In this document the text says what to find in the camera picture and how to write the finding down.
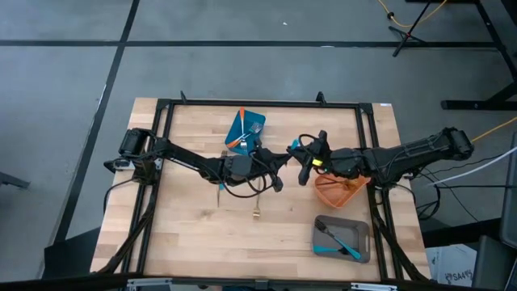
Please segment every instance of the wooden tabletop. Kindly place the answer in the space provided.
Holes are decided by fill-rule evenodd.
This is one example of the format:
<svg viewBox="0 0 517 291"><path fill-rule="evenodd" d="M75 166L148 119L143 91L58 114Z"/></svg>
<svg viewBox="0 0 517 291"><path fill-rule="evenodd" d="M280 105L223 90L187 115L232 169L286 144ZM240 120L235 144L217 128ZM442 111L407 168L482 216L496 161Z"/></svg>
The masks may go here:
<svg viewBox="0 0 517 291"><path fill-rule="evenodd" d="M151 128L157 99L136 99L129 128ZM400 144L390 104L373 104L380 146ZM328 132L331 149L359 147L355 113L330 108L246 108L266 116L263 146L283 153L301 133ZM219 157L225 150L225 136L238 111L236 107L175 106L170 140L205 157ZM162 133L162 118L159 133ZM371 146L364 115L367 143ZM145 274L222 278L269 278L290 280L378 281L379 271L372 230L371 259L358 264L323 258L311 251L313 219L318 214L365 221L372 225L366 189L342 209L330 209L307 186L298 185L301 165L292 158L279 177L282 192L260 195L261 216L253 219L256 199L239 199L221 191L217 207L216 185L199 174L172 162L165 162L149 242ZM113 183L130 179L131 171L118 172ZM401 184L409 187L406 181ZM99 270L115 254L128 235L138 185L128 183L111 192L91 271ZM250 194L249 187L236 187L237 194ZM430 276L413 198L405 189L390 192L397 239L410 260ZM136 268L137 241L130 270ZM389 246L384 243L390 277L394 277Z"/></svg>

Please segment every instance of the gray tray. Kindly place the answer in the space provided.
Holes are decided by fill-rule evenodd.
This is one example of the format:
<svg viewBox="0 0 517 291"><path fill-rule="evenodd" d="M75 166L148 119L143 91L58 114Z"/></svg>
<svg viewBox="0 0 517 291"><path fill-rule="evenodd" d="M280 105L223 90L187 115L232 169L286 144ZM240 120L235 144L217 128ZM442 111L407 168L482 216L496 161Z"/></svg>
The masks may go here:
<svg viewBox="0 0 517 291"><path fill-rule="evenodd" d="M315 252L314 254L335 259L345 259L365 264L370 261L370 239L369 227L364 221L353 221L349 219L318 215L315 220L326 224L330 232L341 239L348 246L361 254L361 259L354 259L351 255L344 255L340 252ZM331 247L340 249L341 245L334 241L328 234L323 234L316 227L313 227L313 246Z"/></svg>

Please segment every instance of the concrete floor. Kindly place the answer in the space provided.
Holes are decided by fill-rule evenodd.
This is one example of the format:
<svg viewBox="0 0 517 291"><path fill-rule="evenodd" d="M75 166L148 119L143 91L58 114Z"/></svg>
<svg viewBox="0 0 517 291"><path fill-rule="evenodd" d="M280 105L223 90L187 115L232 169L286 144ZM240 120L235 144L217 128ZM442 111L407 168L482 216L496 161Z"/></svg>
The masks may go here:
<svg viewBox="0 0 517 291"><path fill-rule="evenodd" d="M404 23L422 8L385 2ZM483 4L515 51L517 28L502 4ZM130 6L130 0L0 0L0 40L118 40ZM376 0L141 0L129 39L397 40L388 25ZM424 40L490 40L475 6L468 5L445 6L414 34ZM38 276L114 53L114 48L0 48L0 171L32 182L27 191L0 188L0 280ZM391 53L387 48L127 48L69 237L102 221L103 195L112 181L103 162L116 156L136 97L177 98L184 90L189 98L313 100L323 91L329 101L392 103L402 141L444 126L474 137L514 116L439 107L441 99L486 99L508 84L511 77L496 51L407 49L397 58ZM508 150L515 129L478 142L472 160ZM504 183L506 164L458 183ZM413 183L419 204L435 196L425 183ZM502 190L456 193L477 219L500 215ZM472 221L450 194L443 192L442 199L439 221L451 226ZM422 223L423 229L431 227Z"/></svg>

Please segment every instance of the orange mesh basket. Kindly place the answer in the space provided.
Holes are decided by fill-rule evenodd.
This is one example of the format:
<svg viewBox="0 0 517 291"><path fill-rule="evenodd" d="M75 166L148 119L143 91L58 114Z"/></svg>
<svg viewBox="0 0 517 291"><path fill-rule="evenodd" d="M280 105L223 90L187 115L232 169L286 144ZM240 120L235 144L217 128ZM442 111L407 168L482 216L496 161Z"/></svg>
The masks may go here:
<svg viewBox="0 0 517 291"><path fill-rule="evenodd" d="M314 180L317 196L330 207L342 208L370 181L362 175L357 179L345 179L332 174L319 175Z"/></svg>

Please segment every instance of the blue dish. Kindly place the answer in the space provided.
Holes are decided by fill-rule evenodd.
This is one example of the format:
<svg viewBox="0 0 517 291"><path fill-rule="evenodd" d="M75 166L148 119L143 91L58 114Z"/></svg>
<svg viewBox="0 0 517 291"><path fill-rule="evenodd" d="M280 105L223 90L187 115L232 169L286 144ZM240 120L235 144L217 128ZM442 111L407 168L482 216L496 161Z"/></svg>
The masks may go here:
<svg viewBox="0 0 517 291"><path fill-rule="evenodd" d="M258 114L255 112L245 111L244 112L244 133L248 133L250 131L251 125L253 123L259 123L263 126L266 124L266 117L262 114ZM247 150L243 150L240 145L237 145L233 148L229 148L229 150L233 151L237 154L248 155L248 153L254 148L254 141L260 137L262 130L258 133L252 133L246 138ZM228 135L225 139L225 144L228 145L230 142L235 141L238 137L242 135L241 128L241 116L239 115L239 111L235 115L235 120L232 123L232 127L229 129Z"/></svg>

